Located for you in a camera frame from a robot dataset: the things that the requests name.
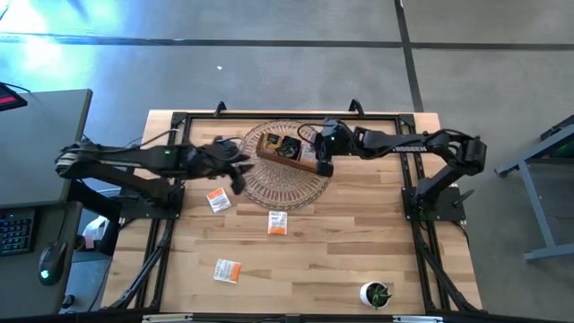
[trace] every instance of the potted plant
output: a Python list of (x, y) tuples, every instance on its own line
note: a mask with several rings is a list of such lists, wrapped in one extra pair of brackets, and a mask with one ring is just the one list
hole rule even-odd
[(363, 304), (375, 308), (375, 310), (387, 306), (388, 300), (392, 296), (388, 293), (388, 287), (381, 282), (364, 284), (359, 295)]

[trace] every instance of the woven placemat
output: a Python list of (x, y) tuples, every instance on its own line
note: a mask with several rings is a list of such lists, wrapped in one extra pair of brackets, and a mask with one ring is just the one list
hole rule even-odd
[[(299, 138), (297, 129), (302, 124), (292, 120), (268, 121), (254, 127), (245, 136), (243, 153), (251, 156), (255, 166), (244, 175), (244, 194), (253, 202), (272, 210), (289, 210), (306, 205), (318, 198), (329, 184), (330, 178), (257, 157), (256, 147), (264, 133), (289, 135)], [(303, 127), (301, 134), (310, 138), (311, 127)]]

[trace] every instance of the white pot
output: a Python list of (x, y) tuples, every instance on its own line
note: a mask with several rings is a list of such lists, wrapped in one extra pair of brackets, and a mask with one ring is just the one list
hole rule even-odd
[[(383, 285), (383, 287), (388, 288), (385, 284), (381, 283), (381, 282), (370, 282), (370, 283), (366, 283), (361, 287), (361, 291), (359, 292), (359, 296), (361, 297), (361, 301), (363, 304), (374, 308), (373, 304), (370, 303), (369, 299), (367, 298), (367, 289), (369, 289), (369, 286), (373, 285), (373, 284), (381, 284)], [(379, 309), (385, 308), (388, 303), (390, 302), (390, 300), (387, 300), (387, 302), (385, 303), (385, 305), (379, 307)]]

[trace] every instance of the keyboard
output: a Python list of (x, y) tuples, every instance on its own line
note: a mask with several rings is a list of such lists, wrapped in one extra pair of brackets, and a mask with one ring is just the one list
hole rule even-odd
[(32, 252), (35, 210), (0, 211), (0, 257)]

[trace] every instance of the gray desk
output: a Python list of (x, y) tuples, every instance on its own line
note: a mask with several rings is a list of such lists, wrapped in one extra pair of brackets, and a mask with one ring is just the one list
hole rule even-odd
[[(82, 204), (69, 202), (36, 209), (38, 229), (34, 251), (0, 258), (0, 319), (55, 314), (62, 306)], [(68, 243), (64, 273), (57, 284), (45, 286), (38, 279), (39, 255), (49, 242), (57, 239), (61, 225), (64, 225), (61, 239)]]
[(82, 137), (91, 90), (22, 97), (28, 106), (0, 112), (0, 208), (65, 201), (70, 181), (56, 175), (54, 160)]

